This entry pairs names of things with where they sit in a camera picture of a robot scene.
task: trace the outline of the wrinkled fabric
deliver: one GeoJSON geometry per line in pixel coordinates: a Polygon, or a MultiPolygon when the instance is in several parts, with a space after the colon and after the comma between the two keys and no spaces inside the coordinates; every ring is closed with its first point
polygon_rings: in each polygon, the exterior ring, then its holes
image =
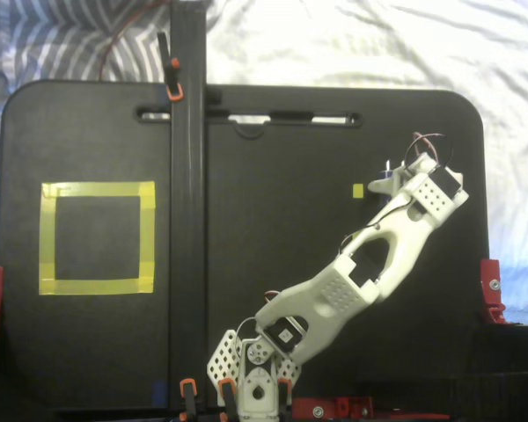
{"type": "MultiPolygon", "coordinates": [[[[112,34],[152,3],[0,0],[0,116],[32,80],[96,79],[112,34]]],[[[507,318],[528,324],[528,0],[207,3],[209,83],[439,89],[472,101],[485,129],[491,257],[507,318]]],[[[156,32],[169,25],[167,8],[146,11],[105,79],[162,81],[156,32]]]]}

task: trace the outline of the robotic arm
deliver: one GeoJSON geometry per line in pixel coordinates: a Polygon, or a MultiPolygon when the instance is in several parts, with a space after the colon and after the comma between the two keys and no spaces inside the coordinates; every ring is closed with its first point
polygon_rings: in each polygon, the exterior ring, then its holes
{"type": "Polygon", "coordinates": [[[278,420],[278,382],[295,384],[301,365],[328,347],[350,318],[390,295],[413,269],[430,233],[468,198],[463,176],[426,153],[368,189],[392,199],[325,269],[283,290],[256,313],[258,338],[239,345],[237,333],[227,331],[211,358],[208,375],[220,392],[219,404],[224,404],[222,383],[228,380],[237,391],[241,418],[278,420]],[[353,279],[352,256],[379,238],[389,244],[383,271],[375,280],[353,279]],[[227,356],[232,365],[223,371],[219,364],[227,356]]]}

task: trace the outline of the small yellow square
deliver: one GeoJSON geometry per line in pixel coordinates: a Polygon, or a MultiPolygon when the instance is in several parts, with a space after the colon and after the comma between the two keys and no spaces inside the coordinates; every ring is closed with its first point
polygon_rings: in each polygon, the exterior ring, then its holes
{"type": "Polygon", "coordinates": [[[352,185],[352,198],[363,198],[363,184],[355,183],[352,185]]]}

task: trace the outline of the yellow tape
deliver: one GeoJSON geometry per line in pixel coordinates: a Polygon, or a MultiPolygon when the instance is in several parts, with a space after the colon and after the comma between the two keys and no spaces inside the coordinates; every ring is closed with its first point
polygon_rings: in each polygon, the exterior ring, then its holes
{"type": "Polygon", "coordinates": [[[41,186],[39,238],[40,295],[125,295],[152,293],[155,273],[154,182],[44,183],[41,186]],[[55,278],[56,199],[70,196],[138,196],[141,201],[139,277],[121,280],[57,280],[55,278]]]}
{"type": "Polygon", "coordinates": [[[352,185],[352,198],[363,198],[363,184],[356,183],[352,185]]]}

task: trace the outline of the black cable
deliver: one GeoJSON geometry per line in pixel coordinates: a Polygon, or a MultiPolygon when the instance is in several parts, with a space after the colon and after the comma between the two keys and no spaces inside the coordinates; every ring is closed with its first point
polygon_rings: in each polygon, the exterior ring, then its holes
{"type": "MultiPolygon", "coordinates": [[[[387,214],[381,216],[381,217],[379,218],[379,220],[377,220],[376,222],[373,222],[372,224],[368,224],[368,225],[366,225],[366,226],[363,226],[363,227],[362,227],[360,230],[358,230],[358,231],[362,231],[362,230],[367,229],[367,228],[369,228],[369,227],[375,227],[376,230],[381,229],[381,228],[379,227],[379,224],[380,224],[380,223],[381,223],[386,217],[388,217],[389,215],[393,214],[393,213],[396,212],[396,211],[399,211],[400,209],[403,209],[403,208],[408,207],[409,205],[411,205],[411,204],[413,203],[413,201],[414,201],[414,198],[411,198],[406,204],[399,205],[398,207],[395,207],[394,209],[392,209],[391,211],[389,211],[387,214]]],[[[341,252],[342,252],[342,250],[344,249],[344,242],[345,242],[346,239],[348,239],[348,238],[350,238],[350,235],[344,237],[344,239],[342,240],[341,246],[338,248],[338,253],[341,253],[341,252]]]]}
{"type": "MultiPolygon", "coordinates": [[[[405,163],[405,170],[410,174],[411,172],[409,171],[409,166],[411,165],[411,163],[407,163],[407,159],[408,159],[408,155],[411,151],[411,148],[413,148],[417,142],[421,141],[422,139],[425,139],[427,136],[434,136],[434,135],[422,135],[422,136],[417,136],[417,138],[413,141],[413,143],[411,143],[408,148],[407,148],[407,151],[405,152],[405,158],[403,159],[403,162],[405,163]]],[[[441,136],[443,138],[446,139],[446,141],[448,141],[448,143],[450,144],[450,154],[448,155],[448,158],[446,159],[446,161],[444,162],[444,164],[440,164],[438,163],[438,165],[442,165],[443,167],[447,167],[448,166],[448,163],[451,161],[451,158],[454,156],[454,142],[452,139],[450,139],[448,136],[446,135],[440,135],[438,134],[438,136],[441,136]]]]}

